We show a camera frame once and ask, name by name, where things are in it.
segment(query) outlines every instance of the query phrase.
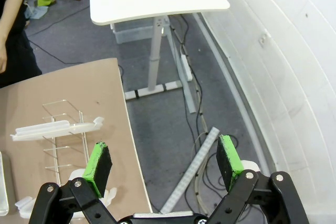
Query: white table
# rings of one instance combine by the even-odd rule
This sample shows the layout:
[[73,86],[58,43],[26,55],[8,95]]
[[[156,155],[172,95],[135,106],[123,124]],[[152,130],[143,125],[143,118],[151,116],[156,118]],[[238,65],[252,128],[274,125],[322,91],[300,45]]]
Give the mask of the white table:
[[[91,19],[96,25],[110,25],[117,22],[154,17],[148,87],[137,90],[138,96],[164,91],[162,85],[156,85],[160,60],[163,16],[224,10],[228,9],[229,6],[230,4],[227,0],[90,0]],[[173,46],[170,30],[167,33],[167,37],[173,50],[173,55],[179,55],[175,45]],[[174,57],[174,59],[187,98],[189,111],[195,112],[195,106],[187,85],[182,63],[179,57]],[[165,85],[167,90],[178,87],[180,87],[178,82],[166,83]],[[135,92],[127,92],[125,93],[125,97],[135,98]]]

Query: green gripper pad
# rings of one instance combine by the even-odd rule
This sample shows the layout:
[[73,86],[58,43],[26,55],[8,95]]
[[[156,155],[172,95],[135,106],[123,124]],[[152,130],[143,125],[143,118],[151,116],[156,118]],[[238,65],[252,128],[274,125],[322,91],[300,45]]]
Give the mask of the green gripper pad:
[[217,146],[217,162],[226,190],[232,188],[237,176],[244,170],[230,136],[220,135]]
[[96,191],[98,198],[104,197],[107,179],[112,167],[109,148],[104,142],[95,144],[83,178]]

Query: person's hand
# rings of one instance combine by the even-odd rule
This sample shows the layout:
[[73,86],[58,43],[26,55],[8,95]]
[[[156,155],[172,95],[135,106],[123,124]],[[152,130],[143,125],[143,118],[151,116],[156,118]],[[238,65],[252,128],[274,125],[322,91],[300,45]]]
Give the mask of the person's hand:
[[7,66],[7,50],[5,43],[0,43],[0,73],[6,71]]

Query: white curved wall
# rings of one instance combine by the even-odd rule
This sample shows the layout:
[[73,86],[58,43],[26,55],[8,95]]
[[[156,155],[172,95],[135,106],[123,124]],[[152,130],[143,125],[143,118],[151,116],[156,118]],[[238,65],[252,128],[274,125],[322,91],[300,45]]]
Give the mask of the white curved wall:
[[228,1],[203,16],[277,169],[292,176],[311,223],[336,223],[336,0]]

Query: black cable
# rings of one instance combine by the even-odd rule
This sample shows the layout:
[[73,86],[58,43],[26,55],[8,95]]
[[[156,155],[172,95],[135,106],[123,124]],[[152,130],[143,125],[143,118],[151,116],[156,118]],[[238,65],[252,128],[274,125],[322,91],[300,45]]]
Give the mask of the black cable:
[[224,190],[226,190],[226,188],[218,188],[218,187],[216,187],[216,186],[211,182],[211,180],[210,180],[210,178],[209,178],[209,175],[208,175],[208,169],[207,169],[207,168],[208,168],[209,161],[210,161],[210,159],[211,159],[213,156],[215,156],[216,154],[217,154],[216,152],[213,153],[213,154],[211,154],[210,157],[208,158],[208,160],[206,161],[206,165],[205,165],[204,173],[205,173],[205,176],[206,176],[206,178],[207,178],[209,184],[210,184],[214,189],[216,189],[216,190],[218,190],[218,191],[224,191]]
[[[185,17],[182,14],[180,14],[180,17],[183,19],[183,21],[186,24],[186,30],[184,31],[183,39],[182,39],[182,42],[181,42],[181,46],[184,46],[185,42],[186,42],[186,36],[187,36],[187,33],[188,33],[190,27],[189,27],[188,21],[185,19]],[[197,136],[199,136],[200,135],[200,129],[198,127],[198,119],[199,119],[199,114],[201,113],[201,107],[202,107],[202,101],[203,101],[203,90],[202,90],[202,86],[201,86],[200,82],[198,81],[198,78],[195,74],[194,69],[190,66],[190,64],[188,64],[188,65],[189,65],[191,73],[193,74],[193,76],[196,80],[196,83],[199,87],[199,90],[200,90],[199,91],[200,92],[200,99],[199,99],[199,105],[198,105],[198,110],[197,110],[197,115],[196,115],[196,131],[197,131]],[[201,145],[202,145],[201,138],[198,139],[198,142],[199,142],[200,147],[201,147]]]
[[183,16],[183,14],[180,14],[181,18],[183,19],[183,21],[185,22],[187,28],[184,32],[184,36],[183,36],[183,39],[182,39],[182,44],[185,45],[185,40],[186,40],[186,36],[187,36],[187,33],[189,31],[189,23],[188,21],[185,19],[185,17]]
[[79,12],[81,12],[81,11],[83,11],[83,10],[86,10],[86,9],[89,8],[89,7],[90,7],[90,5],[87,6],[87,7],[85,7],[85,8],[83,8],[83,9],[81,9],[81,10],[78,10],[78,11],[76,11],[76,12],[74,12],[74,13],[68,15],[68,16],[65,16],[64,18],[60,19],[59,21],[56,21],[56,22],[50,24],[50,25],[47,26],[46,28],[43,28],[42,30],[37,31],[37,32],[35,32],[35,33],[33,33],[33,34],[27,35],[27,37],[34,36],[34,35],[37,35],[37,34],[39,34],[39,33],[42,33],[43,31],[49,29],[51,26],[53,26],[53,25],[55,25],[55,24],[57,24],[57,23],[60,23],[60,22],[62,22],[63,20],[65,20],[65,19],[67,19],[67,18],[69,18],[69,17],[72,17],[73,15],[76,15],[77,13],[79,13]]
[[191,182],[188,184],[186,190],[184,191],[184,200],[185,200],[187,206],[189,207],[189,209],[190,209],[192,212],[195,212],[195,211],[193,210],[193,208],[191,207],[191,205],[189,204],[189,201],[188,201],[188,199],[187,199],[187,192],[188,192],[188,189],[189,189],[190,184],[191,184]]
[[122,68],[122,66],[120,66],[118,64],[118,67],[120,68],[120,78],[121,78],[121,83],[124,84],[124,80],[123,80],[123,77],[124,77],[124,69]]
[[59,62],[62,62],[65,65],[75,65],[75,64],[83,64],[84,62],[64,62],[61,59],[57,58],[56,56],[52,55],[51,53],[49,53],[47,50],[43,49],[42,47],[40,47],[38,44],[36,44],[35,42],[32,42],[31,40],[29,40],[30,43],[32,43],[33,45],[35,45],[36,47],[38,47],[39,49],[41,49],[43,52],[47,53],[48,55],[50,55],[51,57],[55,58],[56,60],[58,60]]
[[204,179],[204,174],[205,173],[203,173],[203,175],[202,175],[202,181],[203,181],[203,184],[208,188],[208,189],[210,189],[211,191],[213,191],[215,194],[217,194],[218,195],[218,197],[220,198],[220,199],[222,199],[223,197],[214,189],[214,188],[211,188],[206,182],[205,182],[205,179]]
[[189,119],[188,119],[188,111],[187,111],[186,99],[185,99],[185,95],[184,95],[184,91],[183,91],[183,89],[182,89],[182,95],[183,95],[183,104],[184,104],[185,120],[186,120],[186,122],[187,122],[187,124],[188,124],[189,130],[190,130],[190,133],[191,133],[191,136],[192,136],[192,138],[193,138],[193,145],[194,145],[194,148],[195,148],[195,154],[196,154],[196,153],[197,153],[197,146],[195,145],[195,140],[196,140],[196,138],[195,138],[195,135],[194,135],[194,131],[193,131],[191,125],[190,125]]
[[224,186],[224,187],[225,187],[225,185],[224,185],[224,181],[223,181],[223,183],[221,183],[220,180],[223,180],[223,177],[222,177],[222,176],[220,176],[220,177],[218,178],[218,184],[219,184],[220,186]]
[[245,214],[245,216],[243,216],[243,214],[242,214],[241,217],[238,219],[237,222],[241,222],[241,221],[245,220],[247,218],[247,216],[250,214],[251,210],[252,210],[251,205],[248,205],[245,208],[245,210],[243,211],[243,213],[247,211],[246,214]]
[[196,131],[197,131],[197,135],[199,136],[200,135],[200,128],[198,127],[198,118],[199,118],[199,115],[201,113],[201,106],[202,106],[202,102],[203,102],[203,89],[202,89],[201,84],[198,81],[198,78],[197,78],[197,76],[196,76],[193,68],[190,65],[189,65],[189,67],[190,67],[191,73],[193,74],[193,76],[195,78],[195,81],[196,81],[198,87],[200,88],[199,89],[200,90],[199,91],[200,92],[200,99],[199,99],[199,105],[198,105],[197,116],[196,116]]
[[195,139],[193,128],[191,127],[189,119],[188,119],[187,104],[186,104],[185,95],[184,95],[183,90],[182,90],[182,94],[183,94],[185,120],[187,121],[187,124],[188,124],[189,130],[190,130],[191,136],[193,138],[193,145],[194,145],[195,154],[196,154],[197,153],[197,147],[196,147],[196,144],[195,144],[196,139]]
[[254,209],[258,210],[261,213],[261,216],[263,218],[262,222],[263,222],[263,224],[265,224],[265,216],[264,216],[264,213],[262,212],[262,210],[260,208],[256,207],[256,206],[253,206],[253,205],[251,205],[251,208],[254,208]]

